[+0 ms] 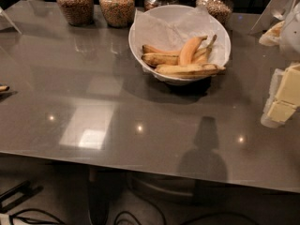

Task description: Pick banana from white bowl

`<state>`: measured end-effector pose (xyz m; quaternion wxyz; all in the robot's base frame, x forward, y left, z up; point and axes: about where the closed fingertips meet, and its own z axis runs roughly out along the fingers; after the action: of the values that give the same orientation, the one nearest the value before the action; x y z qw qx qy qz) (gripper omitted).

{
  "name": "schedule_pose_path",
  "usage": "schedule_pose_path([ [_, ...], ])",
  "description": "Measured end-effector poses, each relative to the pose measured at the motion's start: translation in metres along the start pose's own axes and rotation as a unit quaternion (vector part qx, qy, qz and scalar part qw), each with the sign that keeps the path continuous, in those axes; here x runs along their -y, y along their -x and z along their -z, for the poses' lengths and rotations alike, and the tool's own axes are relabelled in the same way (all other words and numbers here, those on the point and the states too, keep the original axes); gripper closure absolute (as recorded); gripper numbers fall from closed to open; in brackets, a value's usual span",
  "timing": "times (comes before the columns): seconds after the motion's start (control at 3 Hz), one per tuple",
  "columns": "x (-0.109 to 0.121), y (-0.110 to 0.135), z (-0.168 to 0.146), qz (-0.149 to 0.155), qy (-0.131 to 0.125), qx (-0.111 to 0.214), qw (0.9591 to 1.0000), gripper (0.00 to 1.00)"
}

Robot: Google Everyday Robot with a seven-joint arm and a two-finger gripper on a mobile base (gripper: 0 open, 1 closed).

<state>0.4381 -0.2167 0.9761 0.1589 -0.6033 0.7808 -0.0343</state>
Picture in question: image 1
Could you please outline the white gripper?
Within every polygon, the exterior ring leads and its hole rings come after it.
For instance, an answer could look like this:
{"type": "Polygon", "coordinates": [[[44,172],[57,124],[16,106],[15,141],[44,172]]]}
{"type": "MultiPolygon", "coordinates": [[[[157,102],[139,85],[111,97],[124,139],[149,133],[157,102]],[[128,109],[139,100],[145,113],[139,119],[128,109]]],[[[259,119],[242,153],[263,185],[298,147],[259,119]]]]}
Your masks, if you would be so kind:
{"type": "MultiPolygon", "coordinates": [[[[284,21],[281,21],[269,28],[262,34],[259,43],[263,46],[277,46],[283,24],[284,21]]],[[[271,79],[269,94],[261,124],[268,128],[282,127],[300,106],[300,64],[291,63],[284,70],[277,68],[271,79]]]]}

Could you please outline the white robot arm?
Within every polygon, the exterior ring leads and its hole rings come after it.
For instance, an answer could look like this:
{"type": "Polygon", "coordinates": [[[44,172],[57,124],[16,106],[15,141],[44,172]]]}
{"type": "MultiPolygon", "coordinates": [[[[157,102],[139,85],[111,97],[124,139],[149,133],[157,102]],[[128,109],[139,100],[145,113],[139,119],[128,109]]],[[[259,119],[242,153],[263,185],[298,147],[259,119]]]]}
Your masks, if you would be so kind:
{"type": "Polygon", "coordinates": [[[261,123],[278,128],[300,107],[300,3],[293,6],[284,21],[269,28],[259,42],[279,46],[280,53],[291,62],[284,70],[275,69],[262,112],[261,123]]]}

